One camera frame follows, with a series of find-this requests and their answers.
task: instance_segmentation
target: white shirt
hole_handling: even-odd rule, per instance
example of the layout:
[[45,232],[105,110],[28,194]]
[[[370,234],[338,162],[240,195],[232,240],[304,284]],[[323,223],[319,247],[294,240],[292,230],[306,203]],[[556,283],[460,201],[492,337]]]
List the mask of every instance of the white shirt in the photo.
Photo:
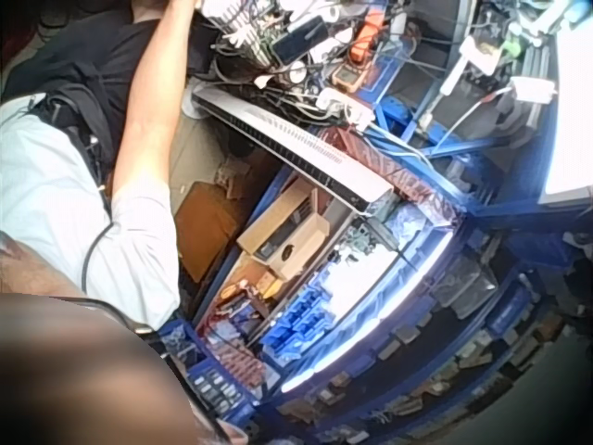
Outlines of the white shirt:
[[[0,107],[0,229],[81,286],[84,258],[109,217],[68,137],[25,115],[31,100]],[[158,329],[179,306],[170,190],[158,180],[128,184],[111,209],[114,227],[91,257],[88,296]]]

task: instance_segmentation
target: multimeter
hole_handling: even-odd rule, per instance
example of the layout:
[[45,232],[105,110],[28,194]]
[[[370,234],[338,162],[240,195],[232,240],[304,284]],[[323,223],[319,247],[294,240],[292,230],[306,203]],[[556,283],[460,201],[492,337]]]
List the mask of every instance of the multimeter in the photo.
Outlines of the multimeter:
[[369,74],[371,61],[360,67],[356,67],[347,61],[340,65],[332,74],[332,84],[348,92],[355,93]]

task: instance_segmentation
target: orange multimeter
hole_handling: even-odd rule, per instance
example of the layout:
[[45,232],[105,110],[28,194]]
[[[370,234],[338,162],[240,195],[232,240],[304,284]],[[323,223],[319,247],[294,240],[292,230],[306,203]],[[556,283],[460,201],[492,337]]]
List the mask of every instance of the orange multimeter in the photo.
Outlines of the orange multimeter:
[[372,62],[368,61],[360,67],[355,67],[344,62],[332,74],[332,84],[347,93],[356,93],[367,78],[371,64]]
[[355,63],[362,63],[367,58],[367,53],[372,41],[383,27],[385,21],[385,6],[371,6],[364,18],[364,25],[350,48],[350,58]]

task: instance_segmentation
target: fluorescent light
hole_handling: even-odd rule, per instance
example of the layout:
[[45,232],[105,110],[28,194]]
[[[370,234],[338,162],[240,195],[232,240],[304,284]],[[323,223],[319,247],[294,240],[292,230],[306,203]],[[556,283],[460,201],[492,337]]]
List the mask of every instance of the fluorescent light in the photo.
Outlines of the fluorescent light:
[[443,236],[430,256],[424,261],[420,269],[418,269],[418,272],[416,272],[414,276],[410,278],[410,280],[408,280],[408,282],[394,296],[392,296],[391,299],[389,299],[389,301],[379,312],[379,316],[377,318],[372,318],[366,322],[356,332],[356,334],[354,334],[354,336],[346,340],[336,349],[332,350],[325,357],[311,366],[307,371],[304,371],[303,373],[291,378],[286,383],[284,383],[282,385],[281,391],[288,392],[313,377],[314,374],[320,373],[332,363],[337,361],[340,357],[345,355],[366,336],[368,336],[385,318],[391,315],[391,313],[408,297],[412,290],[414,290],[414,288],[420,284],[424,276],[432,269],[440,256],[443,254],[452,238],[453,232],[447,232]]
[[313,371],[313,368],[309,368],[307,371],[305,371],[302,374],[297,375],[296,377],[291,378],[290,380],[288,380],[286,383],[284,383],[282,385],[282,392],[288,392],[293,390],[294,388],[296,388],[297,386],[299,386],[301,383],[309,380],[310,378],[313,377],[313,374],[315,374],[315,372]]
[[346,354],[349,350],[354,347],[359,341],[363,338],[368,336],[375,327],[377,327],[381,323],[378,318],[372,318],[367,323],[365,323],[361,329],[357,331],[357,333],[342,343],[338,348],[327,354],[321,360],[317,362],[317,364],[313,367],[313,371],[315,373],[320,373],[325,368],[327,368],[330,364],[338,360],[344,354]]
[[546,195],[575,191],[593,185],[593,17],[576,29],[556,35],[558,48],[559,98],[556,140],[551,157]]

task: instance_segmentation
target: power strip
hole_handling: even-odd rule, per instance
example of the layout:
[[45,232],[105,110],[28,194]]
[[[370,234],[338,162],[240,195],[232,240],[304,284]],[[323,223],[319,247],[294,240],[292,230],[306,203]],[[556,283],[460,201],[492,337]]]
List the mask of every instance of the power strip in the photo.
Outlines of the power strip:
[[357,130],[360,132],[364,132],[369,124],[374,121],[374,112],[371,108],[334,88],[323,88],[317,102],[315,102],[315,106],[323,111],[343,110],[347,120],[356,125]]

